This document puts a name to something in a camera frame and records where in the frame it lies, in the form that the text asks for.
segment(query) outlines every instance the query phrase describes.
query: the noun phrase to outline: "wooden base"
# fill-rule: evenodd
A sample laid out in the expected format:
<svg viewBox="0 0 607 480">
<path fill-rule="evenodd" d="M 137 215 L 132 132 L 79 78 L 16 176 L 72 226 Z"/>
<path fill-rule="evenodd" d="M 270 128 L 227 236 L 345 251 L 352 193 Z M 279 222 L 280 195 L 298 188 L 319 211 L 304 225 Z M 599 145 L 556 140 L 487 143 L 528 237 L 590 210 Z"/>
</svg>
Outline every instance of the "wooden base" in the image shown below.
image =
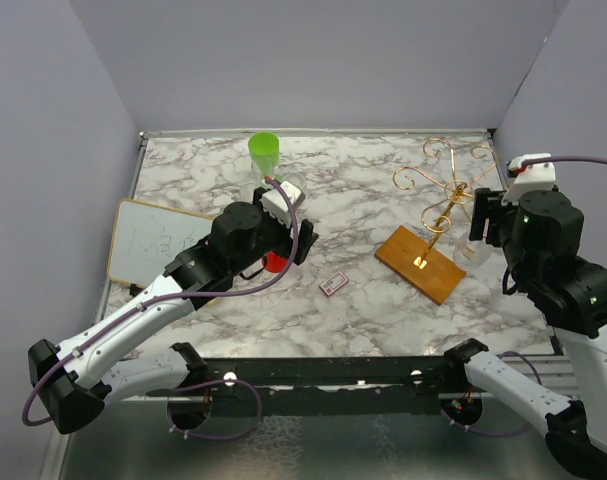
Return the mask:
<svg viewBox="0 0 607 480">
<path fill-rule="evenodd" d="M 399 227 L 374 256 L 434 303 L 441 305 L 465 276 L 465 271 L 435 249 L 426 256 L 427 265 L 420 269 L 414 265 L 414 260 L 425 251 L 425 247 L 426 242 L 407 228 Z"/>
</svg>

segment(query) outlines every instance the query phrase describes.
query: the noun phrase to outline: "gray wall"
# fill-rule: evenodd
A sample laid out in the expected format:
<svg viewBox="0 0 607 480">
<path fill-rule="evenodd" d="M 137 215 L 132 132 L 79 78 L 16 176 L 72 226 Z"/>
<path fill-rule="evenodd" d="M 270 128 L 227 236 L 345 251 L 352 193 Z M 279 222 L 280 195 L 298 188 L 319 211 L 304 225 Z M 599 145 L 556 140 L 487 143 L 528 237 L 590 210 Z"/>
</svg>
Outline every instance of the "gray wall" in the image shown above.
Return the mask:
<svg viewBox="0 0 607 480">
<path fill-rule="evenodd" d="M 142 130 L 496 127 L 566 0 L 71 0 Z"/>
<path fill-rule="evenodd" d="M 496 134 L 501 157 L 607 157 L 607 0 L 571 0 Z M 581 253 L 607 267 L 607 167 L 557 166 L 586 215 Z"/>
<path fill-rule="evenodd" d="M 68 2 L 0 2 L 0 479 L 38 477 L 52 430 L 20 420 L 26 351 L 89 325 L 136 150 Z"/>
</svg>

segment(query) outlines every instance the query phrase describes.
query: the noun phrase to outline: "metal wire ornament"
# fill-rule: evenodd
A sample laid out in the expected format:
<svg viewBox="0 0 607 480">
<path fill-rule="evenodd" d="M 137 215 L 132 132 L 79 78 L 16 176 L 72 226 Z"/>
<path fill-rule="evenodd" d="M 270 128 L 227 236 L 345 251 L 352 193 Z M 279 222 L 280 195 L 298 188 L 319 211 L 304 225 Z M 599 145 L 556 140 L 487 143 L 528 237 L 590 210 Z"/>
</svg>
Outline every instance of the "metal wire ornament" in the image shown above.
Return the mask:
<svg viewBox="0 0 607 480">
<path fill-rule="evenodd" d="M 423 254 L 414 260 L 414 265 L 416 265 L 420 269 L 425 268 L 425 266 L 427 265 L 427 260 L 425 258 L 427 256 L 427 254 L 430 252 L 430 250 L 432 250 L 432 248 L 434 248 L 434 245 L 436 244 L 438 239 L 441 237 L 441 235 L 443 235 L 450 228 L 452 228 L 452 220 L 450 219 L 450 215 L 452 213 L 452 209 L 456 205 L 459 205 L 461 207 L 463 212 L 465 212 L 465 215 L 468 218 L 468 220 L 470 220 L 470 221 L 472 220 L 470 213 L 467 211 L 467 208 L 465 207 L 469 202 L 474 200 L 474 191 L 472 190 L 472 185 L 474 185 L 476 182 L 481 180 L 485 175 L 487 175 L 490 171 L 492 171 L 492 169 L 496 167 L 496 161 L 497 161 L 496 152 L 494 151 L 493 148 L 488 147 L 486 145 L 472 146 L 470 149 L 470 154 L 472 155 L 473 158 L 476 158 L 476 159 L 487 158 L 487 153 L 482 151 L 482 150 L 485 150 L 486 152 L 489 152 L 492 155 L 492 164 L 489 167 L 487 167 L 480 175 L 473 178 L 471 181 L 466 182 L 464 180 L 457 178 L 457 176 L 456 176 L 456 162 L 454 159 L 454 147 L 452 147 L 452 144 L 450 142 L 448 142 L 445 138 L 432 137 L 432 138 L 428 139 L 427 141 L 425 141 L 425 143 L 423 143 L 423 154 L 427 158 L 440 159 L 441 153 L 443 152 L 443 148 L 437 147 L 436 144 L 441 144 L 443 147 L 445 147 L 449 150 L 450 169 L 452 172 L 451 181 L 446 182 L 446 183 L 439 182 L 436 179 L 432 178 L 427 173 L 425 173 L 424 171 L 422 171 L 416 167 L 410 167 L 410 166 L 398 168 L 394 172 L 394 175 L 392 176 L 392 181 L 394 182 L 394 185 L 397 188 L 399 188 L 401 190 L 414 190 L 414 188 L 416 188 L 416 181 L 414 180 L 414 178 L 412 178 L 410 175 L 408 175 L 408 173 L 409 173 L 408 170 L 411 170 L 413 172 L 418 173 L 422 177 L 426 178 L 433 184 L 441 187 L 445 194 L 445 198 L 443 200 L 428 206 L 421 212 L 421 223 L 428 231 L 432 232 L 434 234 L 434 236 L 428 242 L 427 247 L 425 248 L 425 251 L 423 252 Z M 405 180 L 408 180 L 410 182 L 409 185 L 405 185 L 404 183 L 399 181 L 401 178 L 400 175 L 404 172 L 405 172 L 405 174 L 403 175 L 402 178 L 404 178 Z M 428 222 L 427 214 L 430 212 L 430 210 L 437 209 L 440 205 L 443 205 L 444 203 L 447 203 L 447 205 L 440 212 L 440 214 L 436 217 L 436 219 L 433 222 Z"/>
</svg>

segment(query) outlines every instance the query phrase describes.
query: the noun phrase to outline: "green plastic cup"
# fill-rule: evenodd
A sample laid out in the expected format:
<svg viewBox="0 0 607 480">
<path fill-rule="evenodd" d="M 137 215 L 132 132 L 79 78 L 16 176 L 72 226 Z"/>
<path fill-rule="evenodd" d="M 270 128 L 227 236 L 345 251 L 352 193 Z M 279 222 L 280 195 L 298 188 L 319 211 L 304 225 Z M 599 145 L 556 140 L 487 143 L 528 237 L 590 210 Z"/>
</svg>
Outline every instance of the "green plastic cup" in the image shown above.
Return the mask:
<svg viewBox="0 0 607 480">
<path fill-rule="evenodd" d="M 274 176 L 279 163 L 279 139 L 270 132 L 256 133 L 247 142 L 252 163 L 258 167 L 262 176 Z"/>
</svg>

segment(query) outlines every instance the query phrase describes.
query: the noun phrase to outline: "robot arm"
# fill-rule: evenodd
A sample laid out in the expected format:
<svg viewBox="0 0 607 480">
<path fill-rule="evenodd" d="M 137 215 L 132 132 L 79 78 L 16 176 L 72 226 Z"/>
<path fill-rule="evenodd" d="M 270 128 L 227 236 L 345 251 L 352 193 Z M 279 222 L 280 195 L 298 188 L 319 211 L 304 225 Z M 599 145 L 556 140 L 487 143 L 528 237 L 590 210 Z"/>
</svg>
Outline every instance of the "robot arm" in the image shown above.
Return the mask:
<svg viewBox="0 0 607 480">
<path fill-rule="evenodd" d="M 269 252 L 282 257 L 292 254 L 297 265 L 305 260 L 318 238 L 312 224 L 301 223 L 296 242 L 290 236 L 294 208 L 304 195 L 288 182 L 275 187 L 257 189 L 252 204 L 228 205 L 213 221 L 207 237 L 179 253 L 162 275 L 117 312 L 58 345 L 41 340 L 29 349 L 30 380 L 33 386 L 40 382 L 39 398 L 60 433 L 87 425 L 106 402 L 177 387 L 198 371 L 202 361 L 191 346 L 183 344 L 154 359 L 121 360 L 158 330 L 214 296 L 205 292 L 229 290 L 236 275 Z M 289 205 L 281 195 L 287 196 Z M 275 283 L 277 277 L 268 283 Z"/>
<path fill-rule="evenodd" d="M 516 290 L 563 343 L 582 401 L 519 378 L 487 352 L 471 357 L 465 371 L 472 384 L 530 421 L 568 471 L 586 476 L 595 465 L 607 466 L 607 269 L 577 256 L 583 214 L 552 189 L 553 166 L 523 169 L 521 163 L 511 164 L 522 172 L 516 191 L 477 190 L 470 240 L 485 234 L 488 244 L 502 248 Z M 521 175 L 532 182 L 519 182 Z"/>
</svg>

